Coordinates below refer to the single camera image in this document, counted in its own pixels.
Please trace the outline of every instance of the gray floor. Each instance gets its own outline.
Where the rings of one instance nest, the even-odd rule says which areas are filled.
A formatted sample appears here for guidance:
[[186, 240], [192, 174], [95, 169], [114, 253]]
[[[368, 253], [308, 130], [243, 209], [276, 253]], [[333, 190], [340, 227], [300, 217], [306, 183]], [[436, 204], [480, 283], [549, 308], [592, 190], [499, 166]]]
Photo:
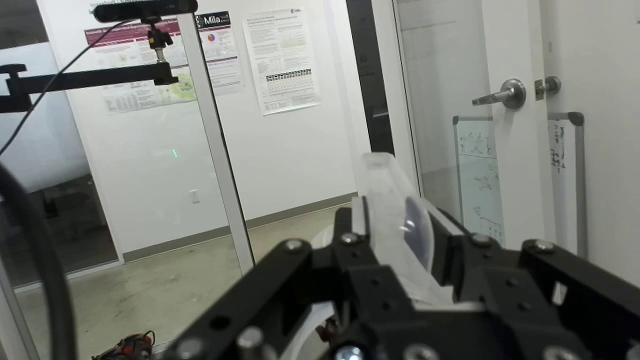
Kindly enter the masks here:
[[[328, 230], [339, 207], [251, 228], [257, 259], [285, 238], [312, 240]], [[121, 338], [154, 330], [169, 345], [240, 277], [230, 236], [132, 260], [73, 283], [81, 359]], [[20, 306], [42, 359], [48, 359], [47, 310], [41, 291], [20, 294]]]

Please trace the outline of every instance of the glass door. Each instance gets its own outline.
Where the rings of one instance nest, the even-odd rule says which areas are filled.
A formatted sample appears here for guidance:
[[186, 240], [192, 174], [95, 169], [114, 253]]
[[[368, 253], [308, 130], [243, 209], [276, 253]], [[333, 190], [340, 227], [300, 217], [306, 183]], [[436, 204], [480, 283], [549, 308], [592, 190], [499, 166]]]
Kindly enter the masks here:
[[589, 259], [640, 284], [639, 3], [543, 3], [547, 77], [563, 80], [552, 114], [584, 124]]
[[216, 100], [216, 110], [202, 110], [220, 116], [211, 146], [226, 154], [220, 164], [230, 162], [226, 196], [243, 204], [237, 215], [246, 220], [255, 260], [286, 238], [328, 240], [337, 209], [356, 194], [348, 135], [360, 98], [340, 74], [348, 66], [337, 9], [344, 6], [201, 3], [195, 17], [209, 77], [202, 66], [195, 74], [211, 78], [196, 86], [202, 102]]
[[395, 4], [425, 196], [509, 246], [554, 240], [541, 4]]

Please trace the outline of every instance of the transparent acrylic panel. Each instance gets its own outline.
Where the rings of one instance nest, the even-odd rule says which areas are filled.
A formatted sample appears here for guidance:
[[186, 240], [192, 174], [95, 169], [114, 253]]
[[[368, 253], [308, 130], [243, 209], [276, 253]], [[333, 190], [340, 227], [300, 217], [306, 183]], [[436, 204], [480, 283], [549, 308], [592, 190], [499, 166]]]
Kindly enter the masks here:
[[[632, 3], [541, 3], [544, 72], [563, 83], [561, 93], [549, 96], [549, 110], [554, 116], [579, 116], [580, 127], [574, 130], [582, 135], [582, 160], [573, 174], [579, 192], [570, 198], [582, 207], [579, 215], [564, 211], [564, 219], [579, 217], [582, 224], [582, 257], [637, 284], [640, 246], [630, 238], [639, 222], [639, 166], [632, 160], [639, 154], [639, 102], [629, 84], [639, 78], [639, 51], [629, 45], [639, 29], [639, 11]], [[599, 22], [592, 25], [587, 17], [599, 17]], [[564, 148], [564, 135], [556, 132], [559, 173], [567, 173], [564, 158], [573, 160], [573, 152], [567, 154]]]
[[[41, 11], [51, 39], [42, 46], [53, 56], [47, 60], [32, 54], [32, 63], [27, 63], [30, 72], [32, 64], [47, 66], [47, 72], [62, 68], [97, 35], [112, 26], [95, 22], [91, 4], [81, 0], [57, 6], [42, 3]], [[48, 94], [29, 124], [57, 122], [60, 110], [48, 102], [57, 96], [68, 98], [71, 124], [47, 135], [38, 135], [42, 128], [25, 127], [11, 152], [3, 157], [3, 162], [18, 174], [34, 166], [32, 162], [41, 164], [48, 152], [42, 148], [47, 142], [62, 144], [60, 148], [71, 148], [75, 142], [76, 150], [82, 150], [85, 171], [95, 186], [95, 211], [82, 209], [85, 203], [76, 198], [65, 198], [73, 186], [34, 196], [42, 217], [48, 217], [51, 203], [57, 203], [58, 211], [79, 212], [82, 224], [93, 220], [111, 235], [111, 262], [104, 264], [100, 257], [82, 253], [88, 233], [81, 220], [68, 220], [62, 228], [75, 235], [71, 246], [58, 246], [58, 253], [71, 270], [81, 359], [102, 354], [121, 338], [147, 330], [156, 333], [156, 348], [163, 348], [240, 278], [180, 33], [175, 21], [159, 29], [175, 37], [167, 56], [180, 83], [170, 86], [137, 83]], [[71, 72], [156, 63], [147, 45], [147, 30], [149, 26], [139, 22], [114, 30], [112, 39], [104, 39]], [[17, 63], [3, 54], [4, 51], [0, 64]], [[11, 130], [6, 122], [0, 137], [6, 139]], [[48, 160], [38, 176], [55, 178], [65, 166], [81, 166], [81, 160]], [[18, 264], [17, 254], [6, 251], [4, 240], [0, 253], [13, 277], [11, 264]], [[42, 289], [34, 278], [30, 284], [15, 278], [15, 289], [41, 359], [48, 359], [51, 335]]]
[[335, 211], [356, 192], [347, 132], [352, 94], [340, 78], [333, 6], [201, 3], [205, 54], [257, 260], [286, 238], [331, 235]]
[[[3, 49], [0, 63], [27, 64], [30, 74], [57, 72], [48, 43]], [[3, 162], [38, 204], [68, 272], [119, 262], [68, 98], [51, 94], [41, 107], [6, 148]], [[25, 112], [3, 114], [3, 146], [23, 116]], [[6, 207], [0, 222], [11, 278], [20, 287], [36, 283], [29, 243]]]
[[454, 119], [490, 119], [480, 0], [396, 0], [418, 178], [425, 196], [464, 219]]

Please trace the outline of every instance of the white door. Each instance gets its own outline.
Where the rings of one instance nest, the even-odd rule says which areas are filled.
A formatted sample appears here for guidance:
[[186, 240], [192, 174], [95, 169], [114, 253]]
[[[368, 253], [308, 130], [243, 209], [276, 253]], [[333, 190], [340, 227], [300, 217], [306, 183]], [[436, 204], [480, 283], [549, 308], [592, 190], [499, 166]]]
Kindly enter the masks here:
[[[536, 80], [544, 78], [541, 3], [395, 0], [395, 6], [427, 198], [462, 217], [457, 121], [484, 119], [501, 178], [494, 209], [502, 219], [494, 222], [501, 222], [507, 246], [554, 240], [549, 110], [544, 98], [536, 98]], [[475, 212], [492, 222], [483, 211], [480, 196]]]

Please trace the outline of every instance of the door handle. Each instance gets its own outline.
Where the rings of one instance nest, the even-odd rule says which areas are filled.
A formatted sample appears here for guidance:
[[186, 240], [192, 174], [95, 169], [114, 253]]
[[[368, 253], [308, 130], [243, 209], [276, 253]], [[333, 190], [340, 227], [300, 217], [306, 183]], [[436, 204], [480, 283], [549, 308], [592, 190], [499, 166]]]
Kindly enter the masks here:
[[519, 110], [526, 102], [526, 86], [519, 78], [511, 78], [502, 84], [501, 93], [477, 98], [472, 105], [475, 107], [484, 107], [484, 105], [499, 105], [502, 102], [505, 108]]

